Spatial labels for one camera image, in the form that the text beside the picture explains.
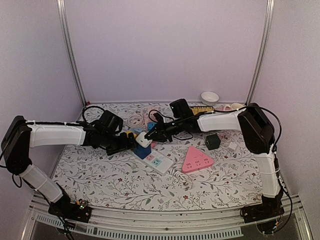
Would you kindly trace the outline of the small pink adapter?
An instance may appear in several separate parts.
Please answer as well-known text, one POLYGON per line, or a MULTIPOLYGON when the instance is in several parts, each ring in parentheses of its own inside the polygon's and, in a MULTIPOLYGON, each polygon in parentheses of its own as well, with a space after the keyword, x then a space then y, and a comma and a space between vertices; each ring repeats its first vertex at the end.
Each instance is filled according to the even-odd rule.
POLYGON ((156 145, 157 145, 157 143, 154 141, 150 144, 151 148, 154 148, 156 145))

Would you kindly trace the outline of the white cube plug adapter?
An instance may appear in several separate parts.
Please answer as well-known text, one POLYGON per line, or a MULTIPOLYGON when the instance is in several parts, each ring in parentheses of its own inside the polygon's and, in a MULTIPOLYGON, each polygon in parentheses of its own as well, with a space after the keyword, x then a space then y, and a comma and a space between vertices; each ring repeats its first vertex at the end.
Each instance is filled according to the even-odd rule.
POLYGON ((135 141, 143 148, 147 148, 152 143, 152 140, 145 138, 146 134, 147 133, 143 131, 135 138, 135 141))

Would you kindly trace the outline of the yellow cube socket adapter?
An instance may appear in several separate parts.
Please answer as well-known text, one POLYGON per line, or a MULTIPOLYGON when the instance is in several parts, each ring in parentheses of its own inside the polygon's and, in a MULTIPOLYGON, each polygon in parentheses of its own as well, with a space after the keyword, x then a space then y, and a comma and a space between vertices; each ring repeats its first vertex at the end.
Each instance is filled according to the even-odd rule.
POLYGON ((128 137, 133 136, 134 138, 136 138, 138 136, 135 132, 131 130, 127 130, 125 133, 127 134, 128 137))

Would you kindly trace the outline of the blue cube socket adapter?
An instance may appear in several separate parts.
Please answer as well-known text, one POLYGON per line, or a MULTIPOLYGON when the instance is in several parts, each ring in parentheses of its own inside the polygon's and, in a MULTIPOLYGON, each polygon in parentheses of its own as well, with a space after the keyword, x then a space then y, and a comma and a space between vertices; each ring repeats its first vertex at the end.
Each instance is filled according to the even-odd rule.
POLYGON ((152 152, 151 145, 144 148, 138 144, 137 147, 133 149, 133 153, 142 160, 145 159, 148 155, 150 155, 151 152, 152 152))

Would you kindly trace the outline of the white multicolour power strip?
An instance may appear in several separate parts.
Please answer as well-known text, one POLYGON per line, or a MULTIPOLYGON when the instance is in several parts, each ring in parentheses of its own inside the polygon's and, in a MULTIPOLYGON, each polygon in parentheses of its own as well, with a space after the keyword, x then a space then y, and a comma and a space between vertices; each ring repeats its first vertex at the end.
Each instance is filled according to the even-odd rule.
POLYGON ((174 165, 173 160, 156 150, 152 150, 151 153, 149 155, 146 155, 143 159, 140 158, 137 153, 133 152, 133 154, 145 166, 149 167, 161 176, 165 176, 174 165))

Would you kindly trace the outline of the pink triangular power strip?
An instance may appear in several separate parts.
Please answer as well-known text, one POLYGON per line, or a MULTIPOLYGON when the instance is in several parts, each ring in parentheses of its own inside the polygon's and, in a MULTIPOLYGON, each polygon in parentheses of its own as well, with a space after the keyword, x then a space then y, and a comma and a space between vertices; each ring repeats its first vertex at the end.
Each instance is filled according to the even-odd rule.
POLYGON ((202 170, 211 167, 214 160, 207 156, 204 152, 190 146, 187 150, 181 172, 184 174, 192 173, 197 170, 202 170))

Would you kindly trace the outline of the dark green cube adapter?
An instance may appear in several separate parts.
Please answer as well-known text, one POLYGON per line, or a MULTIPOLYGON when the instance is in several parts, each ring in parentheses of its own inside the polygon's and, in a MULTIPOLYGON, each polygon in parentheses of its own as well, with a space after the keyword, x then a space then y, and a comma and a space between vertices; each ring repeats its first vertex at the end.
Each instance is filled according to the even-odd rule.
POLYGON ((215 150, 220 147, 221 140, 217 134, 207 135, 205 138, 205 145, 208 150, 215 150))

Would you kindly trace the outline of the small white charger plug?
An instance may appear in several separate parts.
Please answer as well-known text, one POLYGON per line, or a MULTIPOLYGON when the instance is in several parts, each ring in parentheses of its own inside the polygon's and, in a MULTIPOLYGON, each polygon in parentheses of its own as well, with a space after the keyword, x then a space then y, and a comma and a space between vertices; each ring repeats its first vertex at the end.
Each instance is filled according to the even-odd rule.
POLYGON ((237 149, 238 145, 235 143, 235 142, 231 142, 229 145, 228 145, 228 149, 230 151, 235 151, 237 149))

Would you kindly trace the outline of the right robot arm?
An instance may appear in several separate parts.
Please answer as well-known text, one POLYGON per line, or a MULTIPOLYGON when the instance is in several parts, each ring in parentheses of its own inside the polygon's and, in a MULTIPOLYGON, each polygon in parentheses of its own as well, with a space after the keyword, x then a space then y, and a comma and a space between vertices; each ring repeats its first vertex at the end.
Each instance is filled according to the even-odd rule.
POLYGON ((164 122, 160 113, 155 113, 155 126, 145 135, 145 139, 155 142, 172 142, 173 136, 182 133, 211 131, 240 131, 246 148, 254 155, 262 180, 262 204, 258 213, 269 218, 281 205, 284 194, 279 180, 279 162, 275 128, 265 113, 269 110, 251 103, 234 110, 212 110, 194 114, 184 98, 170 103, 174 119, 164 122))

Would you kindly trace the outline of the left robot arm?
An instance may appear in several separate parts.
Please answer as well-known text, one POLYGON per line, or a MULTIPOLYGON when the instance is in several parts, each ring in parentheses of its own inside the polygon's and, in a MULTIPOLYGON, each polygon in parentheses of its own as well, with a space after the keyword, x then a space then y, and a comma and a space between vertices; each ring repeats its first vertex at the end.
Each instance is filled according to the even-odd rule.
POLYGON ((1 142, 3 168, 54 203, 63 217, 70 217, 75 211, 74 205, 68 201, 63 189, 33 164, 29 157, 30 149, 74 145, 102 149, 111 156, 137 146, 134 134, 123 132, 123 124, 123 119, 109 110, 104 110, 92 122, 86 118, 77 122, 28 121, 17 115, 1 142))

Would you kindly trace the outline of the light blue cube socket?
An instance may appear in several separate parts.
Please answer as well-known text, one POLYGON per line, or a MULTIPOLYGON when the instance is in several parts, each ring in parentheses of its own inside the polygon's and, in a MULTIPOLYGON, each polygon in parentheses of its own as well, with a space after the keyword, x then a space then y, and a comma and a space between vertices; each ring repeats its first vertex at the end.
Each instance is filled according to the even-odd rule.
POLYGON ((156 122, 148 122, 147 123, 147 130, 150 131, 157 123, 156 122))

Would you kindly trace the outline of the pink cube socket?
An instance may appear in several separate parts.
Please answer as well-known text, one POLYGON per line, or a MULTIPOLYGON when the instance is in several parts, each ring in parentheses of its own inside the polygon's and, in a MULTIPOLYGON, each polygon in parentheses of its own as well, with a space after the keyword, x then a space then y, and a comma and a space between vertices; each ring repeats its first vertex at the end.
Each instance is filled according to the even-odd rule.
POLYGON ((148 107, 147 108, 147 115, 151 115, 151 114, 154 114, 154 113, 158 113, 160 110, 158 107, 148 107))

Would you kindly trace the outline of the woven bamboo tray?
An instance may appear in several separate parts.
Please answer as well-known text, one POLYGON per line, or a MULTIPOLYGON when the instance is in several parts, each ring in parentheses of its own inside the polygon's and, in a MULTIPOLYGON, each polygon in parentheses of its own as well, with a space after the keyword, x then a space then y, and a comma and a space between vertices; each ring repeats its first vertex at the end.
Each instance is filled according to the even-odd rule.
POLYGON ((214 110, 212 106, 191 106, 190 109, 195 116, 201 113, 210 113, 214 110))

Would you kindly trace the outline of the white bowl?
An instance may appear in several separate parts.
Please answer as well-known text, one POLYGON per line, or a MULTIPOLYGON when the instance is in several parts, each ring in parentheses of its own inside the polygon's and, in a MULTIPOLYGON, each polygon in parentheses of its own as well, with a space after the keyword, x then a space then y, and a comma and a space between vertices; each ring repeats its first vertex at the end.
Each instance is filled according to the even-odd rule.
POLYGON ((218 103, 220 97, 211 91, 202 92, 200 95, 201 102, 206 106, 214 106, 218 103))

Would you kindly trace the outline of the cream mug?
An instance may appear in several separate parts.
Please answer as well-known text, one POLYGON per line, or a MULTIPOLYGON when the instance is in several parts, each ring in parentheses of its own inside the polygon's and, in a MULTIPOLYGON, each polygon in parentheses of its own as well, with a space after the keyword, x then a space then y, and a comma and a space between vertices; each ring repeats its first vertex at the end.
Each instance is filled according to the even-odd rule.
POLYGON ((241 103, 232 103, 232 104, 225 104, 223 106, 224 111, 232 111, 232 110, 237 110, 240 108, 243 108, 245 105, 241 103))

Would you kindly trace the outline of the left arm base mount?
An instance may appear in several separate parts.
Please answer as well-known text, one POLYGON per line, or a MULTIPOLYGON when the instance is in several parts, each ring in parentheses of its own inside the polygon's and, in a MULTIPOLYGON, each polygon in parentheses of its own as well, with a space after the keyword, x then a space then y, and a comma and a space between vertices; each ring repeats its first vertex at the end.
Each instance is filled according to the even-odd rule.
POLYGON ((62 197, 57 202, 49 202, 48 213, 68 220, 88 223, 92 208, 84 200, 71 202, 69 197, 62 197))

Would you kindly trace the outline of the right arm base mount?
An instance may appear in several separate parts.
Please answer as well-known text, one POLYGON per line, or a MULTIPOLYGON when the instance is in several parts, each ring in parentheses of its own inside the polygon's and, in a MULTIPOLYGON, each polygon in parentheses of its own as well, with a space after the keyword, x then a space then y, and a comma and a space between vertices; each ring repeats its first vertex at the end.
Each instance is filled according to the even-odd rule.
POLYGON ((257 229, 264 235, 272 235, 277 230, 285 213, 282 203, 272 205, 271 203, 260 203, 256 205, 246 205, 240 209, 240 216, 245 223, 259 222, 271 219, 257 224, 257 229))

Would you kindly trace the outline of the left aluminium frame post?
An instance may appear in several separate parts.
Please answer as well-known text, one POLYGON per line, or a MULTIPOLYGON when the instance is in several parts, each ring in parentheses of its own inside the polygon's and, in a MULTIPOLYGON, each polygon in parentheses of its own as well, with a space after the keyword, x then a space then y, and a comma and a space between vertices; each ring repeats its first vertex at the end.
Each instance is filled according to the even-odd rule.
POLYGON ((60 26, 62 30, 62 36, 64 39, 66 52, 68 61, 71 67, 71 72, 73 76, 73 80, 75 82, 75 87, 80 99, 80 102, 83 106, 87 105, 87 100, 85 97, 85 92, 81 83, 79 71, 77 68, 76 58, 72 46, 72 40, 71 40, 71 34, 69 30, 69 24, 68 24, 68 18, 67 18, 67 12, 66 12, 66 5, 64 0, 57 0, 57 10, 58 10, 58 16, 60 21, 60 26))

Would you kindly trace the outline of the aluminium frame post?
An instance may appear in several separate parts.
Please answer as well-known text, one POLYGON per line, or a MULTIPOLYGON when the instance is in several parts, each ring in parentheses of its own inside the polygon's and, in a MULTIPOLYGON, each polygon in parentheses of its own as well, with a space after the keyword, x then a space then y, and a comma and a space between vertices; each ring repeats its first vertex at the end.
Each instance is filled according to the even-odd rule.
POLYGON ((69 30, 69 24, 68 24, 68 18, 67 18, 67 12, 66 12, 66 5, 64 0, 57 0, 57 10, 58 10, 58 16, 60 21, 60 26, 62 30, 62 36, 64 39, 66 52, 68 61, 71 67, 71 72, 73 76, 73 80, 75 82, 75 87, 80 99, 80 102, 83 106, 87 105, 87 100, 85 97, 85 92, 81 83, 79 71, 77 68, 76 58, 72 46, 72 40, 71 40, 71 34, 69 30))
POLYGON ((263 66, 264 56, 267 49, 268 39, 269 39, 271 27, 272 27, 274 8, 275 8, 275 0, 267 0, 260 47, 259 47, 257 60, 256 60, 254 71, 253 71, 251 84, 246 97, 246 102, 245 102, 246 105, 250 104, 253 101, 255 91, 257 89, 259 77, 260 77, 262 66, 263 66))

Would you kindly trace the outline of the right aluminium frame post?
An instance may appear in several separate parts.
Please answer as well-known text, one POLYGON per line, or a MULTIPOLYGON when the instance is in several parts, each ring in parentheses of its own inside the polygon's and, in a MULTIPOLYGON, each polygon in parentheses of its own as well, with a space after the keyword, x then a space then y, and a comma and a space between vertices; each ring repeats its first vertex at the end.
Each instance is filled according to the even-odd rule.
POLYGON ((262 66, 263 66, 264 56, 267 49, 268 39, 269 39, 271 27, 272 27, 274 8, 275 8, 275 0, 267 0, 260 47, 259 47, 257 60, 256 60, 254 71, 253 71, 251 84, 246 97, 246 102, 245 102, 246 105, 250 104, 253 101, 255 91, 257 89, 259 77, 260 77, 262 66))

